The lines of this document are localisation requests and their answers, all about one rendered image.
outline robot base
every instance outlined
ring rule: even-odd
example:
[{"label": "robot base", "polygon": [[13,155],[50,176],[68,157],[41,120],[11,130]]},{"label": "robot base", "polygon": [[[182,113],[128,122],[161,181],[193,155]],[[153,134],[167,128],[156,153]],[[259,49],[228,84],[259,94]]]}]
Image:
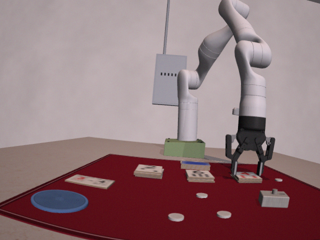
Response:
[{"label": "robot base", "polygon": [[166,138],[164,142],[164,156],[184,158],[205,158],[206,143],[200,139],[196,141],[179,141]]}]

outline deck of cards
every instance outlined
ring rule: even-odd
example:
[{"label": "deck of cards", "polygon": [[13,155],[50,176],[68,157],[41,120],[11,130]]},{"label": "deck of cards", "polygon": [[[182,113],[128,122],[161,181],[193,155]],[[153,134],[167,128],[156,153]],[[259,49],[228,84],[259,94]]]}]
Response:
[{"label": "deck of cards", "polygon": [[141,178],[162,179],[164,169],[162,166],[139,164],[133,174]]},{"label": "deck of cards", "polygon": [[114,180],[83,176],[79,174],[69,177],[65,181],[73,184],[81,184],[100,189],[108,189],[115,182]]},{"label": "deck of cards", "polygon": [[210,171],[210,163],[199,161],[181,161],[181,169]]},{"label": "deck of cards", "polygon": [[240,184],[261,184],[262,178],[259,177],[254,172],[246,172],[246,171],[237,171],[236,175],[234,176],[231,174],[238,183]]},{"label": "deck of cards", "polygon": [[207,170],[185,170],[186,179],[193,183],[214,183],[215,177]]}]

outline beige tabletop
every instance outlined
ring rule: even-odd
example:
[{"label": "beige tabletop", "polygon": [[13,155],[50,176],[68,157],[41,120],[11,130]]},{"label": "beige tabletop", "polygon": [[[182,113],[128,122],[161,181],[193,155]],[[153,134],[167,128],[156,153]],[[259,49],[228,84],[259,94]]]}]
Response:
[{"label": "beige tabletop", "polygon": [[[0,148],[0,202],[46,183],[108,154],[164,160],[231,163],[225,149],[206,148],[204,159],[164,156],[164,144],[84,137]],[[239,164],[257,164],[245,151]],[[274,152],[266,166],[320,189],[320,164]],[[80,240],[0,215],[0,240]]]}]

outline blue coaster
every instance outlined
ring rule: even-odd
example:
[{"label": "blue coaster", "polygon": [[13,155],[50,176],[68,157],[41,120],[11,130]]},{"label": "blue coaster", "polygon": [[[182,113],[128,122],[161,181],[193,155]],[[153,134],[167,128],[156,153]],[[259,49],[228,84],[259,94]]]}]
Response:
[{"label": "blue coaster", "polygon": [[31,203],[40,210],[58,214],[78,212],[89,204],[85,196],[66,190],[39,191],[32,195]]}]

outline white disc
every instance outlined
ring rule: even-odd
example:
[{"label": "white disc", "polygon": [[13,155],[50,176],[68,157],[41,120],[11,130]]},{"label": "white disc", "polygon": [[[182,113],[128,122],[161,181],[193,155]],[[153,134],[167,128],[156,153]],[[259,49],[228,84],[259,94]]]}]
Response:
[{"label": "white disc", "polygon": [[198,193],[196,194],[196,196],[197,196],[198,198],[200,198],[200,199],[206,199],[206,198],[208,197],[208,194],[202,193],[202,192],[198,192]]},{"label": "white disc", "polygon": [[229,211],[218,211],[216,215],[222,219],[228,219],[231,217],[231,212]]},{"label": "white disc", "polygon": [[183,216],[182,214],[180,213],[170,213],[168,215],[168,218],[171,220],[171,221],[174,221],[174,222],[181,222],[185,219],[185,216]]}]

